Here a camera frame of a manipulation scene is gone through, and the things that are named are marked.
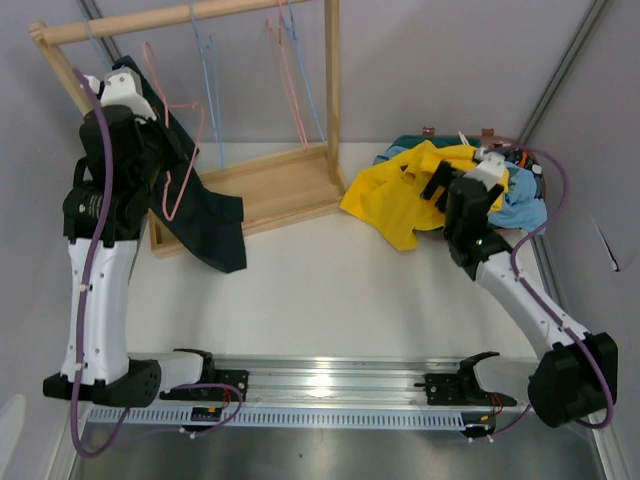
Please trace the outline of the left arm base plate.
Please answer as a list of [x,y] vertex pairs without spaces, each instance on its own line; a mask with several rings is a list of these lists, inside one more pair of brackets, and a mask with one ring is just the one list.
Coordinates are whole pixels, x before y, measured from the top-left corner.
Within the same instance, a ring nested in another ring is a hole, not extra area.
[[242,400],[246,399],[249,386],[247,370],[214,369],[205,372],[196,382],[195,388],[172,389],[168,393],[160,393],[161,400],[182,402],[225,402],[236,400],[237,396],[229,389],[235,387],[240,391]]

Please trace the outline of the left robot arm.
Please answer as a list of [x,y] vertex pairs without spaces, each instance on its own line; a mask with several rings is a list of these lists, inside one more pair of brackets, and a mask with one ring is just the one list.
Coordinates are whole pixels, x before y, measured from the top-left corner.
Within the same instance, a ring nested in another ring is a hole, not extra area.
[[149,406],[182,388],[197,400],[216,390],[208,353],[127,350],[130,276],[167,137],[157,122],[123,105],[103,106],[79,130],[78,160],[63,202],[63,234],[72,267],[66,355],[43,381],[49,398],[121,408]]

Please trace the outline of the yellow shorts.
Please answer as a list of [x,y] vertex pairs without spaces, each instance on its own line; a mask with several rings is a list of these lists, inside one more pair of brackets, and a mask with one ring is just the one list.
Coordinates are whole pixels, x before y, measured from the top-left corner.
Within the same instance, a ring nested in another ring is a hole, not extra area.
[[[443,188],[437,189],[432,200],[424,200],[421,193],[441,161],[449,162],[458,171],[452,183],[474,167],[472,160],[480,144],[462,144],[438,149],[424,141],[396,157],[362,170],[347,189],[340,209],[377,230],[398,251],[410,251],[418,246],[417,234],[443,229],[445,208],[437,208],[435,200]],[[498,211],[503,202],[503,188],[487,191],[488,208],[479,215],[480,224],[488,225],[488,215]]]

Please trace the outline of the black shorts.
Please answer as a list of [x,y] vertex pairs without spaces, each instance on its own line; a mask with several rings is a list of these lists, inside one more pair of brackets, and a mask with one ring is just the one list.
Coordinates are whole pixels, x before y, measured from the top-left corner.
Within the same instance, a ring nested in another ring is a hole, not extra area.
[[[161,101],[149,81],[141,74],[135,61],[130,56],[124,56],[114,63],[113,70],[121,67],[129,67],[140,76],[142,95],[156,114],[155,121],[164,125]],[[133,178],[138,180],[134,156],[141,150],[141,139],[136,120],[131,141],[127,140],[124,134],[117,133],[112,138],[112,142],[116,148],[115,159],[127,167],[131,166]],[[170,203],[173,203],[188,162],[189,160],[184,166],[175,167],[171,171],[176,186],[170,187]],[[160,197],[150,198],[146,191],[145,196],[149,208],[157,218],[196,258],[223,273],[233,273],[247,268],[242,231],[243,200],[237,196],[219,194],[206,189],[198,176],[195,165],[182,204],[172,222],[165,220],[162,214],[163,188]]]

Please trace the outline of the dark green shorts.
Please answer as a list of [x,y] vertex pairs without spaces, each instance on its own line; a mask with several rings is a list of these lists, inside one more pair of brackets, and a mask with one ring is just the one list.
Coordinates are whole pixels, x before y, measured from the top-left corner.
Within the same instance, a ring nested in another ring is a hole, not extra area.
[[398,137],[391,146],[382,154],[375,157],[374,165],[384,163],[404,151],[415,148],[424,141],[431,142],[436,148],[441,149],[450,146],[462,145],[463,142],[459,135],[454,136],[418,136],[418,135],[402,135]]

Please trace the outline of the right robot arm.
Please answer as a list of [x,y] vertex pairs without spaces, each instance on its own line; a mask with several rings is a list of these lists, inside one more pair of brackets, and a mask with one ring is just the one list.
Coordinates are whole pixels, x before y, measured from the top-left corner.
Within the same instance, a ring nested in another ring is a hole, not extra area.
[[495,353],[465,359],[458,395],[475,404],[504,394],[528,403],[549,427],[577,422],[603,429],[617,399],[617,344],[607,333],[590,333],[536,287],[518,264],[518,248],[488,227],[489,208],[503,191],[501,160],[490,155],[467,173],[443,161],[422,193],[445,214],[452,260],[494,297],[536,353],[533,361]]

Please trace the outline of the camouflage patterned shorts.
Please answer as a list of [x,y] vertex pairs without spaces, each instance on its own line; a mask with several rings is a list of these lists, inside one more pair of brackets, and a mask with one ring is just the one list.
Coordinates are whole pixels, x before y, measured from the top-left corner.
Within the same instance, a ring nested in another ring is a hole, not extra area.
[[535,156],[521,148],[517,148],[514,144],[504,143],[501,145],[501,149],[508,162],[520,169],[529,171],[533,175],[536,184],[536,196],[542,197],[545,188],[543,170]]

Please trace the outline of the light blue shorts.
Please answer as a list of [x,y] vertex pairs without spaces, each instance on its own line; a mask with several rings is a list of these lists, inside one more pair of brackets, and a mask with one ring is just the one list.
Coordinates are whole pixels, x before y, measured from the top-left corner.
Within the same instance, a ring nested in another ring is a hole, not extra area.
[[541,193],[541,168],[521,168],[506,163],[509,173],[508,191],[501,208],[488,215],[488,222],[503,229],[521,229],[533,232],[547,221],[547,207]]

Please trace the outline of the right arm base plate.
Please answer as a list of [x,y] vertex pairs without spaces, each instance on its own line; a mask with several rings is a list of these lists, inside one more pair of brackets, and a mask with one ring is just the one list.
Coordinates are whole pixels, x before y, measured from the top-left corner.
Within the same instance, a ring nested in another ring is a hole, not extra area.
[[425,392],[431,406],[515,407],[517,401],[505,394],[483,390],[471,374],[428,373],[414,386]]

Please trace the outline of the pink hanger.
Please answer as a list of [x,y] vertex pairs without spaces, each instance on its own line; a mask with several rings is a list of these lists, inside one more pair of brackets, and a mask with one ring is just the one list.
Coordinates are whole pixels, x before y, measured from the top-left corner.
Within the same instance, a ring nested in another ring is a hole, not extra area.
[[309,148],[308,138],[304,123],[301,117],[300,107],[298,103],[297,93],[294,86],[293,76],[289,63],[289,56],[285,47],[284,40],[284,17],[283,2],[277,1],[278,21],[274,27],[269,19],[265,20],[265,27],[268,33],[271,48],[273,50],[275,63],[281,80],[281,85],[285,94],[287,105],[290,110],[291,118],[294,122],[301,147],[304,151]]
[[[156,73],[156,69],[154,67],[154,61],[158,59],[153,47],[148,41],[143,43],[142,47],[144,62],[149,70],[151,76],[151,85],[159,97],[162,104],[162,117],[163,123],[167,130],[173,132],[178,137],[179,145],[183,148],[185,152],[189,151],[189,162],[186,166],[186,171],[184,173],[183,179],[181,181],[180,187],[173,198],[173,203],[170,203],[170,187],[172,185],[176,186],[176,183],[173,180],[173,175],[170,171],[166,172],[166,180],[163,187],[163,196],[162,196],[162,214],[164,219],[168,222],[172,222],[178,210],[182,204],[183,197],[185,195],[191,174],[194,169],[195,160],[199,152],[200,140],[202,136],[202,131],[204,127],[204,107],[198,101],[192,103],[174,103],[170,102],[164,88],[161,85],[158,74]],[[197,133],[194,137],[190,136],[186,132],[186,128],[182,126],[178,121],[175,115],[173,114],[174,110],[190,110],[193,112],[198,112],[200,115],[200,120],[198,124]]]

